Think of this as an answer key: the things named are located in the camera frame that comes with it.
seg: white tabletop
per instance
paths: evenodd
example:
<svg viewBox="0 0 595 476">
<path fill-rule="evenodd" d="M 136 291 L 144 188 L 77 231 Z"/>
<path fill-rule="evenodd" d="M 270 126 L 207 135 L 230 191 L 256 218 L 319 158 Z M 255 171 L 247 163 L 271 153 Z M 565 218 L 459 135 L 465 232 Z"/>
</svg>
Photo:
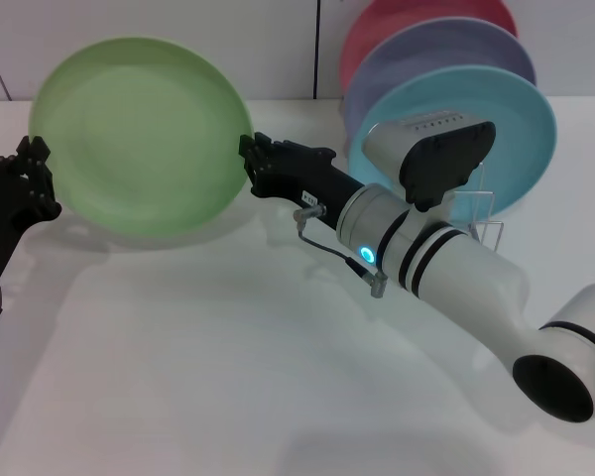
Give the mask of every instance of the white tabletop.
<svg viewBox="0 0 595 476">
<path fill-rule="evenodd" d="M 533 326 L 595 282 L 595 98 L 552 104 L 553 162 L 502 216 Z M 336 101 L 249 105 L 274 139 L 342 150 Z M 0 155 L 28 109 L 0 103 Z M 544 415 L 405 292 L 370 298 L 294 208 L 245 187 L 167 249 L 69 213 L 32 229 L 3 277 L 0 476 L 595 476 L 595 421 Z"/>
</svg>

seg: blue plate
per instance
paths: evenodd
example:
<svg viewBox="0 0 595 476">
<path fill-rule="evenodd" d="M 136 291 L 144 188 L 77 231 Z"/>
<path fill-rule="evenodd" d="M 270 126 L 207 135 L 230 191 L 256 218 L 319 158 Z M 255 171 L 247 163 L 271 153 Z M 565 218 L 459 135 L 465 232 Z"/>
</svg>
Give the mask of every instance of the blue plate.
<svg viewBox="0 0 595 476">
<path fill-rule="evenodd" d="M 480 64 L 513 72 L 536 84 L 529 54 L 506 30 L 476 18 L 429 20 L 389 37 L 364 58 L 345 97 L 348 137 L 393 88 L 442 67 Z"/>
<path fill-rule="evenodd" d="M 504 69 L 466 65 L 438 69 L 406 82 L 382 97 L 368 112 L 349 152 L 349 172 L 363 183 L 391 181 L 364 156 L 363 139 L 377 123 L 411 115 L 450 110 L 471 113 L 496 124 L 496 142 L 484 161 L 483 189 L 496 194 L 493 211 L 500 212 L 523 197 L 542 177 L 556 143 L 553 111 L 528 81 Z M 460 190 L 479 189 L 478 168 Z M 457 198 L 451 219 L 473 219 L 474 201 Z M 481 201 L 478 218 L 489 209 Z"/>
</svg>

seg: robotic arm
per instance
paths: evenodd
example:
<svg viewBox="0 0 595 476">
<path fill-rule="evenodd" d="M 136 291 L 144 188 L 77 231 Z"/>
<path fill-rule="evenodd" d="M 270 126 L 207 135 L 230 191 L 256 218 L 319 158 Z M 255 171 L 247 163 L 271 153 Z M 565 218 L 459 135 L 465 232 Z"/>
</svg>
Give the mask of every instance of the robotic arm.
<svg viewBox="0 0 595 476">
<path fill-rule="evenodd" d="M 50 151 L 40 137 L 25 137 L 16 156 L 0 157 L 0 277 L 22 235 L 36 223 L 61 213 L 46 166 Z M 0 314 L 2 303 L 0 296 Z"/>
<path fill-rule="evenodd" d="M 437 127 L 423 128 L 430 123 Z M 492 123 L 454 113 L 375 126 L 364 153 L 404 188 L 406 200 L 342 173 L 328 149 L 256 134 L 241 138 L 240 154 L 254 195 L 301 208 L 300 238 L 305 220 L 316 217 L 377 269 L 373 275 L 346 258 L 374 297 L 390 279 L 485 344 L 542 410 L 584 422 L 595 417 L 595 285 L 540 330 L 530 328 L 523 319 L 525 273 L 446 221 L 450 190 L 467 182 L 494 139 Z"/>
</svg>

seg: green plate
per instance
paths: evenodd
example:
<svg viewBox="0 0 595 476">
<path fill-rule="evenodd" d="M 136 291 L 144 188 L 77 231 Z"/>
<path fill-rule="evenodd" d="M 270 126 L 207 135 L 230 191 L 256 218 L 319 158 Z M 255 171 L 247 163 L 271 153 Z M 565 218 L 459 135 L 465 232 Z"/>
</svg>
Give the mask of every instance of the green plate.
<svg viewBox="0 0 595 476">
<path fill-rule="evenodd" d="M 208 61 L 147 38 L 92 45 L 46 80 L 29 134 L 51 149 L 58 200 L 112 231 L 172 236 L 219 214 L 246 175 L 244 102 Z"/>
</svg>

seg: red plate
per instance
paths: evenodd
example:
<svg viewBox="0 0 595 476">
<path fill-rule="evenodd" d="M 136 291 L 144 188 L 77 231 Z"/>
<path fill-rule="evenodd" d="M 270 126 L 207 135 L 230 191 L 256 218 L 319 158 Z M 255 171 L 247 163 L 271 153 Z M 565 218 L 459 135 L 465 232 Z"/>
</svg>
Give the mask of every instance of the red plate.
<svg viewBox="0 0 595 476">
<path fill-rule="evenodd" d="M 518 35 L 512 14 L 500 0 L 373 0 L 344 43 L 339 66 L 344 92 L 369 52 L 399 30 L 437 17 L 479 18 Z"/>
</svg>

